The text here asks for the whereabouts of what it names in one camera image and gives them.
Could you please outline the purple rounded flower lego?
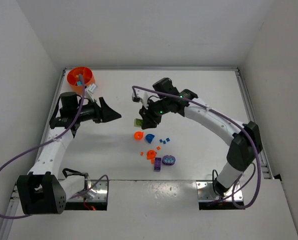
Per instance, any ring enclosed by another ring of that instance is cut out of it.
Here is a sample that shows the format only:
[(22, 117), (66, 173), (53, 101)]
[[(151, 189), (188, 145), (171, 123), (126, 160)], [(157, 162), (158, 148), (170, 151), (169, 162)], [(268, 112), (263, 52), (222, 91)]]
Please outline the purple rounded flower lego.
[(176, 163), (176, 158), (172, 155), (165, 155), (162, 157), (162, 164), (166, 166), (173, 166)]

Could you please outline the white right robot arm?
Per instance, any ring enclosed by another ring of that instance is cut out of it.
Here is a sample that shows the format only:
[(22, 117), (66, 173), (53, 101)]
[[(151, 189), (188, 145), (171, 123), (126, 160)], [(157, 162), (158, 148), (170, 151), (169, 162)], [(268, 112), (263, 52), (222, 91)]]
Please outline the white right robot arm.
[(201, 124), (228, 145), (227, 162), (211, 187), (212, 193), (223, 197), (263, 150), (259, 126), (253, 121), (232, 120), (208, 106), (189, 89), (178, 91), (168, 77), (152, 87), (153, 90), (132, 88), (133, 102), (142, 104), (139, 114), (143, 130), (156, 128), (164, 114), (174, 113)]

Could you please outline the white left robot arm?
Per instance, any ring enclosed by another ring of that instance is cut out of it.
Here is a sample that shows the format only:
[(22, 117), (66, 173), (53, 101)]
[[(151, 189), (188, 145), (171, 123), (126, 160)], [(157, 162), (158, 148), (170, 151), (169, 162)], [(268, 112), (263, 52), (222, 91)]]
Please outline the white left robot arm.
[(67, 148), (81, 123), (108, 123), (122, 116), (110, 108), (103, 97), (88, 100), (73, 91), (60, 94), (49, 120), (47, 145), (26, 175), (16, 181), (22, 211), (26, 215), (61, 214), (67, 201), (86, 195), (93, 187), (88, 173), (63, 169), (65, 179), (58, 175)]

